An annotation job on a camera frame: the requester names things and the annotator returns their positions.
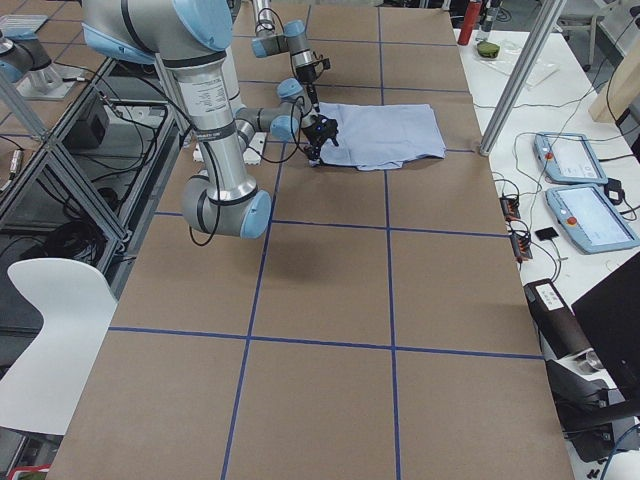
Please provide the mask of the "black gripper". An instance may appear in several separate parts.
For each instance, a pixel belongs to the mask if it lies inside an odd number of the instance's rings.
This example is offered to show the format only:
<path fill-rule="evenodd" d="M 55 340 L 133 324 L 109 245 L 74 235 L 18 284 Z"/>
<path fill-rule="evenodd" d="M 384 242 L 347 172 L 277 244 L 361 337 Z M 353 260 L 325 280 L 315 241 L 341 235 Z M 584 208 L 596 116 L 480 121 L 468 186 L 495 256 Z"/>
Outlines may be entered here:
<path fill-rule="evenodd" d="M 306 64 L 296 68 L 296 78 L 298 81 L 306 85 L 307 95 L 316 112 L 320 111 L 319 100 L 315 82 L 317 80 L 316 66 L 314 64 Z"/>
<path fill-rule="evenodd" d="M 305 155 L 311 167 L 317 167 L 321 164 L 321 148 L 325 143 L 325 136 L 322 132 L 315 130 L 307 130 L 305 136 L 308 145 L 305 147 Z"/>

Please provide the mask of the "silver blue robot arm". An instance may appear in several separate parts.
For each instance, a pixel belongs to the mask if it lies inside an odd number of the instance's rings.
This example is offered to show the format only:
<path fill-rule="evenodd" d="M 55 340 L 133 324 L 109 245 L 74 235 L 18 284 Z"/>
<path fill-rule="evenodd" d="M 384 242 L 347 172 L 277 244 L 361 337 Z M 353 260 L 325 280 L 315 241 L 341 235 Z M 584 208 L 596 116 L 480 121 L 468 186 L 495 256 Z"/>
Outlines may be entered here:
<path fill-rule="evenodd" d="M 316 82 L 325 70 L 331 68 L 330 60 L 318 55 L 307 38 L 302 20 L 283 23 L 269 1 L 253 1 L 254 38 L 251 45 L 257 58 L 288 53 L 295 79 L 302 84 L 313 108 L 319 112 Z"/>
<path fill-rule="evenodd" d="M 329 67 L 313 56 L 306 28 L 291 21 L 273 31 L 269 4 L 254 4 L 257 57 L 287 52 L 295 75 L 278 87 L 276 108 L 246 108 L 233 95 L 235 81 L 227 53 L 232 13 L 225 1 L 85 1 L 84 38 L 97 52 L 138 64 L 161 61 L 177 83 L 185 120 L 196 136 L 205 171 L 191 177 L 182 200 L 191 228 L 208 234 L 257 238 L 265 231 L 271 197 L 246 171 L 243 154 L 253 136 L 269 132 L 290 141 L 299 132 L 303 151 L 318 163 L 326 141 L 338 133 L 336 120 L 322 115 L 315 92 L 316 68 Z"/>

